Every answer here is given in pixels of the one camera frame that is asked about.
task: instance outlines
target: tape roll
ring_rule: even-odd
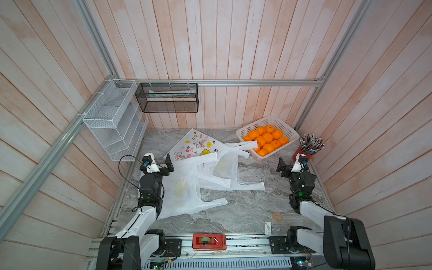
[[[282,221],[282,215],[278,212],[273,214],[273,221],[274,222],[281,222]]]

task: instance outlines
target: marble floor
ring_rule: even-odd
[[[235,134],[236,129],[202,130],[223,143],[236,143],[240,140]],[[144,153],[152,152],[156,161],[162,161],[163,156],[188,132],[189,130],[148,130],[143,139],[143,146],[138,158]],[[196,214],[172,216],[156,220],[151,229],[163,229],[167,234],[178,233],[241,233],[263,234],[264,222],[272,222],[272,233],[286,233],[291,225],[306,226],[314,230],[319,228],[311,220],[297,214],[289,205],[289,182],[276,172],[278,158],[281,156],[286,162],[292,163],[292,155],[297,150],[298,142],[292,143],[278,153],[264,159],[255,161],[252,157],[238,158],[239,175],[241,180],[249,182],[264,181],[264,191],[214,191],[201,188],[201,199],[210,201],[226,198],[227,205],[210,208]],[[140,171],[136,165],[133,171],[133,181],[138,184]],[[322,187],[315,181],[313,198],[323,207],[329,209]],[[138,194],[135,188],[128,186],[124,198],[116,232],[126,225],[134,216],[132,209],[137,205]],[[272,220],[273,213],[282,215],[281,222]]]

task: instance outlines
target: pencil holder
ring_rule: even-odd
[[[315,155],[315,154],[313,154],[313,155],[305,154],[305,152],[303,152],[303,151],[300,149],[300,147],[298,147],[297,151],[296,151],[295,154],[292,156],[292,159],[293,159],[294,162],[295,162],[295,157],[297,156],[297,154],[303,154],[303,155],[305,155],[308,159],[311,159],[311,158]]]

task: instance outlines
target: white plastic basket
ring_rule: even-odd
[[[251,154],[252,157],[254,157],[255,160],[257,161],[261,161],[269,156],[271,156],[272,154],[278,152],[279,150],[287,147],[288,145],[290,145],[291,143],[295,142],[296,140],[298,140],[300,138],[300,135],[292,128],[290,127],[287,123],[285,123],[284,121],[282,121],[281,119],[279,119],[278,117],[274,116],[274,115],[268,115],[260,120],[257,120],[245,127],[242,127],[241,129],[236,131],[236,135],[237,137],[244,142],[245,140],[243,139],[243,137],[247,136],[249,134],[249,132],[251,130],[256,130],[258,127],[266,127],[267,125],[272,125],[274,126],[276,129],[280,129],[283,131],[283,135],[285,137],[287,137],[289,139],[289,143],[287,143],[284,146],[281,146],[280,148],[274,150],[273,152],[271,152],[270,154],[266,155],[266,156],[260,156],[258,155],[254,150],[248,150],[248,152]]]

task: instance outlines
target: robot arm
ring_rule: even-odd
[[[165,164],[166,167],[157,165],[152,153],[144,155],[137,212],[118,234],[101,241],[96,270],[141,269],[141,262],[146,262],[152,254],[161,256],[165,252],[163,231],[149,230],[162,210],[162,177],[174,171],[169,155]]]
[[[316,176],[308,171],[308,158],[298,154],[292,167],[282,158],[276,169],[289,178],[291,207],[323,229],[317,233],[306,227],[291,226],[287,233],[287,248],[297,253],[310,248],[324,256],[333,268],[373,270],[375,259],[363,223],[331,212],[312,199]]]

